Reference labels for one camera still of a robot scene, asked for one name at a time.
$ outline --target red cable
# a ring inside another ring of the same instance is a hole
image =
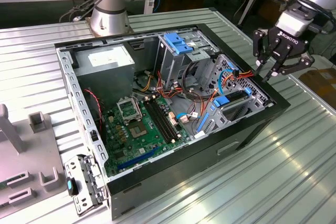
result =
[[[101,125],[102,125],[102,119],[101,119],[101,109],[100,109],[100,104],[99,104],[99,101],[98,101],[98,98],[95,96],[94,93],[92,93],[90,90],[88,89],[84,89],[85,92],[88,92],[90,95],[93,96],[93,98],[96,100],[97,102],[97,105],[98,105],[98,111],[99,111],[99,129],[100,129],[100,132],[101,132]]]

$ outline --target chip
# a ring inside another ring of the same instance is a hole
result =
[[[133,138],[137,138],[139,136],[146,135],[148,133],[145,125],[141,121],[130,123],[127,127],[130,130]]]
[[[125,154],[124,154],[123,151],[116,152],[114,155],[116,156],[117,159],[120,159],[120,158],[122,158],[122,157],[125,157]]]

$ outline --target metal bracket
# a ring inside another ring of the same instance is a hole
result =
[[[98,207],[107,198],[106,188],[94,157],[78,155],[65,163],[66,174],[74,178],[78,194],[73,197],[79,216]]]

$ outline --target blue plastic clip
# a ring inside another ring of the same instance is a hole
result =
[[[193,51],[177,33],[165,34],[164,38],[178,55]]]

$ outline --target connector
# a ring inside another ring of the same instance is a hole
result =
[[[250,97],[251,96],[251,94],[252,94],[252,90],[249,88],[249,87],[246,87],[245,88],[245,93],[247,93],[247,95]]]
[[[239,69],[234,69],[232,71],[232,75],[234,76],[234,78],[238,78],[239,77]]]

